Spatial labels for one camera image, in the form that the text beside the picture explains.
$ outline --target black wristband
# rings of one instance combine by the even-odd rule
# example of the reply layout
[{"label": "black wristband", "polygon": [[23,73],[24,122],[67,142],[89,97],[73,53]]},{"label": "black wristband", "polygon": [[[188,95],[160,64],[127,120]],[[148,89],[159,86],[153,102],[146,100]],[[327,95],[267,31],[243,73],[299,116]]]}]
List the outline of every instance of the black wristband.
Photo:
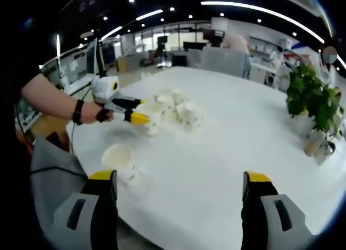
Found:
[{"label": "black wristband", "polygon": [[82,116],[82,107],[83,107],[84,101],[78,100],[76,104],[75,111],[72,115],[72,121],[76,123],[77,125],[81,125],[81,116]]}]

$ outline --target yellow cap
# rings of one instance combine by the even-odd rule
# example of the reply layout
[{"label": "yellow cap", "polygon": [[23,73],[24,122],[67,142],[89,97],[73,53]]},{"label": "yellow cap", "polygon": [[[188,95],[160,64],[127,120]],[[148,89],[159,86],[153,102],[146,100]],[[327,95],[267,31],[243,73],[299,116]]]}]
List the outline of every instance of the yellow cap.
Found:
[{"label": "yellow cap", "polygon": [[146,124],[149,121],[150,121],[150,119],[141,113],[133,112],[131,114],[131,124],[141,125],[141,124]]}]

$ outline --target white round table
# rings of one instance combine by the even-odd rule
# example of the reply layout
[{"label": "white round table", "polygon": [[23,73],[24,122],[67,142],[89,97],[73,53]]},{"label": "white round table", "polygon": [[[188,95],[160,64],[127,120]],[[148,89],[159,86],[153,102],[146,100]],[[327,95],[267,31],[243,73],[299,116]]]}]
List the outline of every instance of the white round table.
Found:
[{"label": "white round table", "polygon": [[[229,75],[173,67],[122,92],[148,99],[165,87],[180,87],[203,105],[203,130],[145,138],[116,121],[75,128],[75,154],[87,175],[101,169],[109,146],[125,143],[150,176],[152,190],[139,202],[118,186],[119,216],[128,225],[164,249],[240,249],[243,172],[249,170],[270,177],[306,214],[310,231],[321,232],[346,189],[345,142],[318,166],[289,125],[286,95]],[[67,130],[71,135],[72,123]]]}]

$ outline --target black ceiling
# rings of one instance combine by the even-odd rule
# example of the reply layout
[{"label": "black ceiling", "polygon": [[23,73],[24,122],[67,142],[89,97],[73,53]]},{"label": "black ceiling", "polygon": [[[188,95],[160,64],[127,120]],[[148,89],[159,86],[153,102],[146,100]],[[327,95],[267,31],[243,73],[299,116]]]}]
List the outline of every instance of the black ceiling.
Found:
[{"label": "black ceiling", "polygon": [[[269,28],[288,35],[292,32],[298,33],[297,38],[312,48],[317,49],[320,45],[314,37],[278,17],[245,8],[202,6],[201,1],[241,2],[261,6],[297,20],[323,38],[329,36],[320,18],[287,0],[135,0],[133,4],[128,0],[21,0],[16,5],[25,8],[22,11],[28,17],[39,19],[39,24],[44,25],[46,30],[49,29],[51,35],[59,33],[62,39],[62,51],[83,42],[80,35],[91,29],[95,30],[95,35],[102,36],[117,26],[123,26],[123,30],[119,32],[123,34],[127,29],[131,29],[131,32],[141,30],[142,23],[146,24],[145,28],[160,25],[161,17],[165,18],[166,24],[187,21],[189,14],[194,16],[194,20],[206,20],[218,16],[220,12],[223,12],[225,17],[239,21],[257,23],[257,19],[261,18],[261,24]],[[346,27],[340,13],[343,11],[343,5],[337,3],[336,0],[319,0],[319,2],[333,22],[336,34],[344,39]],[[171,6],[176,8],[174,12],[169,11]],[[136,17],[157,9],[163,9],[164,12],[141,22],[135,21]],[[104,16],[108,17],[107,21],[103,20]],[[52,55],[54,55],[54,44],[51,41],[48,44],[52,47]]]}]

